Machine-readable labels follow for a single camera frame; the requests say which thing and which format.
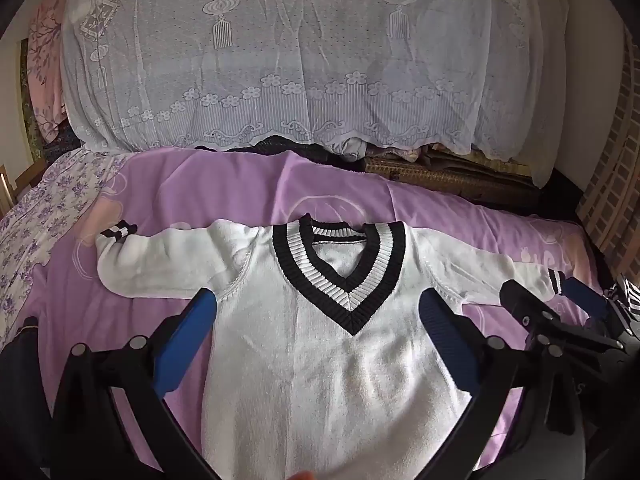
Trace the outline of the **black white striped garment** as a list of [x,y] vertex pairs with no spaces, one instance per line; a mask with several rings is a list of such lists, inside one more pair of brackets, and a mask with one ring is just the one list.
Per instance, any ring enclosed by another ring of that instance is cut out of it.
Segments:
[[640,289],[628,278],[620,276],[608,289],[608,298],[624,306],[636,318],[640,315]]

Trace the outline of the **brown checkered curtain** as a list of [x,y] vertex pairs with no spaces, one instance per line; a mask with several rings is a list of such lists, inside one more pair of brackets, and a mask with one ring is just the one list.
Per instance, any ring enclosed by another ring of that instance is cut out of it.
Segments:
[[620,93],[608,140],[578,207],[616,275],[639,279],[639,47],[625,32]]

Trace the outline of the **brown woven bamboo mat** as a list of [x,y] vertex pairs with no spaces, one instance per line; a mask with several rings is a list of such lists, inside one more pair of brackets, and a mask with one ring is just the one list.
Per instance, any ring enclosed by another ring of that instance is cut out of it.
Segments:
[[513,205],[539,195],[538,188],[526,180],[465,167],[460,159],[445,159],[433,166],[387,156],[367,156],[363,170],[393,182],[454,194],[474,203]]

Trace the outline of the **white black-trimmed knit sweater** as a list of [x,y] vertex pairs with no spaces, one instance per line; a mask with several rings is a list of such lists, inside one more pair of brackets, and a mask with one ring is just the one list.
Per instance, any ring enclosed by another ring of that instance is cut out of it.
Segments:
[[454,312],[522,284],[541,300],[560,272],[404,222],[218,220],[96,238],[99,278],[127,298],[218,302],[202,402],[206,462],[226,479],[412,479],[469,402],[419,318],[434,289]]

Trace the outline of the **white lace cover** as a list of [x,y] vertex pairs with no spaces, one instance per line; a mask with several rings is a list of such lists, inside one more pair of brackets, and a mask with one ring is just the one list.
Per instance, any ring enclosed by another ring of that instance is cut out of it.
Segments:
[[67,0],[62,81],[97,151],[268,136],[524,164],[558,156],[566,0]]

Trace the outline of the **purple printed bed sheet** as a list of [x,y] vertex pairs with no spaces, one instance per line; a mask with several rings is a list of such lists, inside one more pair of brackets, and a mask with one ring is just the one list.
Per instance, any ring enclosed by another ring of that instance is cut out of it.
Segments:
[[93,237],[102,223],[134,220],[153,234],[171,226],[200,228],[217,219],[265,226],[302,214],[352,224],[402,220],[597,284],[592,253],[574,223],[518,217],[372,174],[320,166],[292,153],[144,153],[125,162],[55,243],[50,260],[35,268],[27,305],[39,322],[47,398],[58,391],[73,344],[112,348],[152,330],[178,309],[175,300],[122,299],[99,283]]

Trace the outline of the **pink floral pillow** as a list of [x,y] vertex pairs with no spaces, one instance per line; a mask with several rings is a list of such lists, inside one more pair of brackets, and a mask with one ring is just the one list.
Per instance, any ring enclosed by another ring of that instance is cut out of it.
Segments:
[[27,81],[36,123],[45,144],[58,136],[66,118],[61,56],[67,0],[42,0],[29,24]]

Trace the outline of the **purple floral white sheet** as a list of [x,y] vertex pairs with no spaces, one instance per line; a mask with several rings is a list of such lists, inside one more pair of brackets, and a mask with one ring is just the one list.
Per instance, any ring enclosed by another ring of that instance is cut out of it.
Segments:
[[12,333],[32,290],[32,271],[80,219],[128,160],[85,148],[68,152],[1,220],[1,340]]

